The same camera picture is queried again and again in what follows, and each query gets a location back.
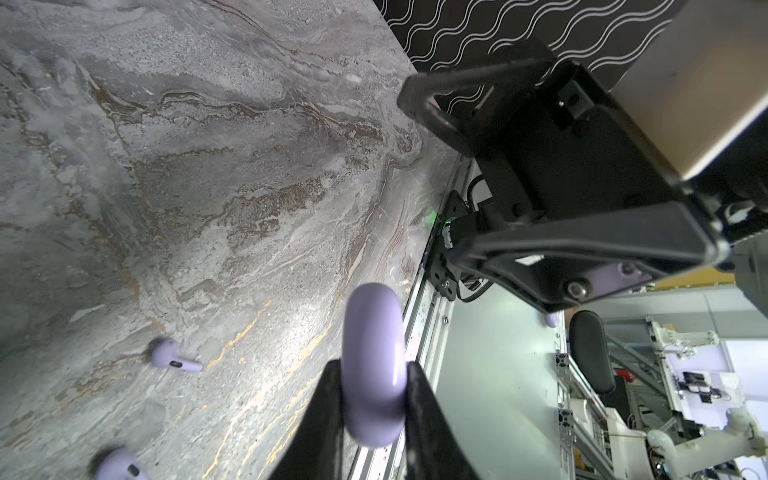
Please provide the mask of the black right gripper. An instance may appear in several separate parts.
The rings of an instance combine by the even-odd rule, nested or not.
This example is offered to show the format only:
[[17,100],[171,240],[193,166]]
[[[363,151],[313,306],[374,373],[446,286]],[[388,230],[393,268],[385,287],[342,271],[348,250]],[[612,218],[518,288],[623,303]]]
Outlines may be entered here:
[[[494,200],[447,262],[553,313],[725,260],[717,223],[582,68],[540,80],[554,62],[524,40],[405,80],[398,108],[474,157]],[[466,117],[433,102],[475,86],[490,96]]]

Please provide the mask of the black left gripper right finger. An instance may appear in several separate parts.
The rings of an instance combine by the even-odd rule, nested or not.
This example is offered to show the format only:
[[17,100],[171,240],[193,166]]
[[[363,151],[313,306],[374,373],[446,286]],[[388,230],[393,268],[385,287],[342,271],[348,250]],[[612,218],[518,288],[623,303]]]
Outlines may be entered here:
[[407,364],[405,443],[406,479],[479,478],[415,361]]

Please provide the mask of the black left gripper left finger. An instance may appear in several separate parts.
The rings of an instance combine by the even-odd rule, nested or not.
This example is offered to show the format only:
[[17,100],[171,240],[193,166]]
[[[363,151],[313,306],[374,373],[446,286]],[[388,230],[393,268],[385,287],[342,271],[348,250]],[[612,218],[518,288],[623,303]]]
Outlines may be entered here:
[[344,421],[341,362],[329,361],[294,438],[270,479],[340,479]]

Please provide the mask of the purple earbud charging case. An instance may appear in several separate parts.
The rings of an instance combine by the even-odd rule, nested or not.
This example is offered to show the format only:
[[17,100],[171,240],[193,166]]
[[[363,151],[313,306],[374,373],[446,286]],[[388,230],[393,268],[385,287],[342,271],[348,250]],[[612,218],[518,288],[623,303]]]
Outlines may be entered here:
[[364,447],[387,447],[404,427],[405,353],[395,292],[381,283],[357,287],[345,310],[341,382],[346,429]]

